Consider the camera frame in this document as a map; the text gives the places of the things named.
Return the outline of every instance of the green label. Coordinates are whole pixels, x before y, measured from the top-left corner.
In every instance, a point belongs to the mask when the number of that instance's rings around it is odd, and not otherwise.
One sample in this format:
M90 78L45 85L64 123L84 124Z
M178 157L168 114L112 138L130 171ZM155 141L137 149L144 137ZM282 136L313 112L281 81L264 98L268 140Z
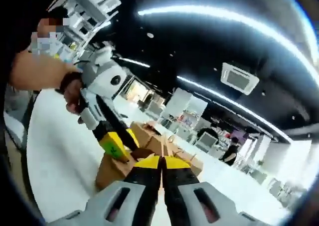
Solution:
M123 156L121 149L115 145L113 142L103 142L101 147L105 150L105 152L111 155L113 158L118 159Z

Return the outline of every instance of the air conditioner vent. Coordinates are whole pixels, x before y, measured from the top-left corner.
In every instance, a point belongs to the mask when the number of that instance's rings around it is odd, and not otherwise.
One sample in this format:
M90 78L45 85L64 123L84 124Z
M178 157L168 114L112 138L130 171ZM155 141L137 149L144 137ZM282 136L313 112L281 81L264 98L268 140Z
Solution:
M259 82L259 78L238 67L223 63L221 82L249 95Z

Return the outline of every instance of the ceiling light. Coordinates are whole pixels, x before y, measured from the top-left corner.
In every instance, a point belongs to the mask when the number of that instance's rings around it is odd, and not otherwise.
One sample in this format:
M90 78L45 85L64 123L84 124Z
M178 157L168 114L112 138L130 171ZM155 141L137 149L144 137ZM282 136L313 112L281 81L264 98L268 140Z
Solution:
M233 20L236 22L241 22L256 31L264 34L267 37L272 38L284 48L290 51L306 68L311 77L314 79L315 83L319 87L319 74L314 67L314 64L310 63L307 58L299 51L299 49L283 35L275 31L273 28L254 20L245 15L236 13L234 11L226 10L224 8L212 7L212 6L202 6L202 5L173 5L159 8L151 8L147 10L139 11L139 15L154 14L154 13L169 13L169 12L179 12L179 13L193 13L200 15L208 15L212 17L217 17L221 19ZM312 60L317 61L318 58L318 47L316 46L316 51L313 51Z
M235 101L233 101L233 100L227 98L226 96L224 96L224 95L222 95L222 94L219 94L218 92L215 92L215 91L213 91L213 90L211 90L211 89L208 89L208 88L206 88L206 87L204 87L204 86L202 86L202 85L200 85L200 84L197 84L197 83L195 83L195 82L193 82L193 81L191 81L191 80L185 79L185 78L183 78L183 77L181 77L181 76L178 76L177 78L180 79L180 80L182 80L182 81L185 81L185 82L187 82L187 83L189 83L189 84L195 85L195 86L197 86L198 88L201 88L201 89L203 89L203 90L206 90L206 91L208 91L209 93L211 93L211 94L217 96L218 98L223 99L223 100L227 101L228 103L230 103L230 104L236 106L237 108L239 108L239 109L245 111L246 113L250 114L251 116L253 116L253 117L256 118L257 120L259 120L260 122L262 122L262 123L264 123L265 125L267 125L269 128L273 129L275 132L277 132L279 135L281 135L281 136L282 136L283 138L285 138L287 141L289 141L290 143L293 143L293 140L292 140L288 135L286 135L284 132L282 132L282 131L281 131L280 129L278 129L276 126L274 126L273 124L271 124L270 122L268 122L267 120L265 120L264 118L262 118L261 116L257 115L256 113L252 112L251 110L247 109L246 107L244 107L244 106L238 104L237 102L235 102Z
M149 65L144 64L144 63L141 63L141 62L138 62L138 61L135 61L135 60L131 60L131 59L127 59L127 58L122 58L122 57L119 57L119 59L120 59L120 60L123 60L123 61L127 61L127 62L130 62L130 63L133 63L133 64L136 64L136 65L141 65L141 66L150 68Z
M154 38L154 35L153 35L152 33L147 33L147 36L148 36L149 38Z

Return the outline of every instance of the desk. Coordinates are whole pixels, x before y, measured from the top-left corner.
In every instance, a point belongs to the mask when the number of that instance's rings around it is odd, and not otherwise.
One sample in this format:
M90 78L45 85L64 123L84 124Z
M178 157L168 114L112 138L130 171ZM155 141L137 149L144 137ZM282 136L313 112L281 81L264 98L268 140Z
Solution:
M126 114L127 124L148 121L137 106L117 97L116 109ZM157 124L162 134L172 134ZM190 145L180 137L176 144L204 162L199 178L208 181L220 192L231 198L237 211L269 224L276 224L288 215L280 203L249 176L227 166ZM94 180L103 150L92 132L85 125L77 124L77 116L66 111L65 101L53 90L39 94L32 113L28 140L27 164L30 184L37 205L47 222L67 215L74 210L84 210L88 199L95 194ZM169 226L163 196L155 211L152 226Z

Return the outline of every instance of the ceiling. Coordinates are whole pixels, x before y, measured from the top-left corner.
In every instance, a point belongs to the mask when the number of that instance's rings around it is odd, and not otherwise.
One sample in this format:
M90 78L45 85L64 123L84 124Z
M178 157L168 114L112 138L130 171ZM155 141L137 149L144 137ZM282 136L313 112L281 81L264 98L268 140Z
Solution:
M121 57L148 64L150 68L118 60L120 65L128 67L140 79L156 85L162 95L168 96L174 87L198 92L273 131L238 107L177 80L176 76L179 75L226 96L281 130L319 122L318 85L298 55L278 43L278 39L265 36L258 29L242 22L207 14L138 14L141 10L172 5L204 5L227 9L263 22L279 32L298 48L303 60L310 62L314 71L313 65L318 55L317 41L309 20L294 0L121 2L119 14L112 19L109 27L96 35L94 41L111 41ZM223 62L235 64L260 78L250 95L243 95L221 83ZM215 107L209 103L204 116L209 118Z

